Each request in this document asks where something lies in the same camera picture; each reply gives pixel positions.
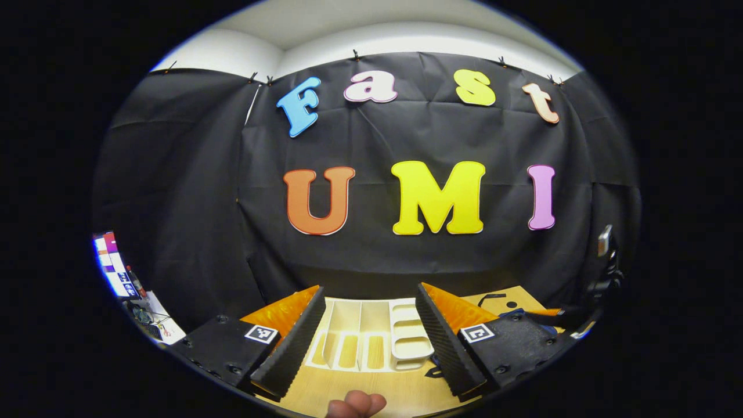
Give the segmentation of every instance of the blue letter f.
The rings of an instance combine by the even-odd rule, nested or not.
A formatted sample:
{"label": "blue letter f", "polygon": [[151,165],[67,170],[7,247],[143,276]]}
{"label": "blue letter f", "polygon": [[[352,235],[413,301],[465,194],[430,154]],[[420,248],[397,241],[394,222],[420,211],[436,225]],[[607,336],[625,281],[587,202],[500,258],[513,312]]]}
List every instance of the blue letter f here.
{"label": "blue letter f", "polygon": [[298,85],[294,90],[289,91],[284,97],[279,100],[276,107],[281,107],[286,113],[286,117],[289,118],[289,136],[292,138],[301,134],[305,129],[309,128],[310,125],[315,123],[317,120],[317,113],[310,113],[307,111],[307,106],[311,108],[317,107],[319,100],[317,94],[312,89],[320,85],[320,79],[317,77],[310,77],[302,84]]}

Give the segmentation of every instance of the letter i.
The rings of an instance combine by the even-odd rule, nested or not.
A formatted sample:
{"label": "letter i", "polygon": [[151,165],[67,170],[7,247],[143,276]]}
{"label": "letter i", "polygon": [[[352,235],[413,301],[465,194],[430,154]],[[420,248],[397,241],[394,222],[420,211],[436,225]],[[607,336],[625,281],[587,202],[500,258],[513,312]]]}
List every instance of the letter i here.
{"label": "letter i", "polygon": [[533,165],[527,170],[534,182],[534,212],[529,219],[529,229],[549,229],[555,225],[552,216],[552,178],[555,169],[548,165]]}

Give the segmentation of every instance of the orange letter u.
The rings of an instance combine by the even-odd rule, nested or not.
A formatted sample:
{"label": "orange letter u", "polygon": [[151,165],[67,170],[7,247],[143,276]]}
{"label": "orange letter u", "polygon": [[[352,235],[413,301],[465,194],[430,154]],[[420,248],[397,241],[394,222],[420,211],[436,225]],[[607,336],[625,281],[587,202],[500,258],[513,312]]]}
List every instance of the orange letter u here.
{"label": "orange letter u", "polygon": [[287,185],[286,214],[299,232],[330,235],[338,232],[348,218],[348,182],[356,175],[350,167],[332,167],[325,171],[330,182],[330,213],[316,218],[310,213],[310,183],[317,177],[313,170],[292,170],[284,174]]}

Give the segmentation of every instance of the wooden table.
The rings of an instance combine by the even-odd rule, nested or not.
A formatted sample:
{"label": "wooden table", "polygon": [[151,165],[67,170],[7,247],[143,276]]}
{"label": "wooden table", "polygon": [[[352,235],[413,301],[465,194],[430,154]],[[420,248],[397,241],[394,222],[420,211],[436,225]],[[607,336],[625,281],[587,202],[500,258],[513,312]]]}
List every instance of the wooden table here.
{"label": "wooden table", "polygon": [[[462,297],[475,305],[490,293],[506,294],[504,298],[488,298],[482,308],[496,315],[514,309],[544,309],[521,286]],[[323,370],[302,363],[287,395],[281,402],[258,396],[261,400],[311,417],[324,417],[328,402],[344,399],[349,390],[379,393],[387,399],[387,406],[375,418],[419,417],[461,407],[478,398],[459,402],[444,379],[425,377],[435,365],[431,360],[417,370],[392,373],[364,373],[344,370]]]}

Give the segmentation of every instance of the letter m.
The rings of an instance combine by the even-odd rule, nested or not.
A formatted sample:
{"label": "letter m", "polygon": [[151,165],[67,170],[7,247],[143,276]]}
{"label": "letter m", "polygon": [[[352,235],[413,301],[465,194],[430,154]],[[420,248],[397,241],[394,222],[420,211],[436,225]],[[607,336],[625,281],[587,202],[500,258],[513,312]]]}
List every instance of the letter m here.
{"label": "letter m", "polygon": [[480,179],[485,174],[484,165],[474,161],[456,164],[443,190],[421,161],[397,163],[392,166],[392,174],[400,179],[400,221],[392,226],[397,235],[423,232],[423,224],[418,221],[419,207],[434,234],[444,226],[452,208],[454,214],[447,224],[450,234],[482,232]]}

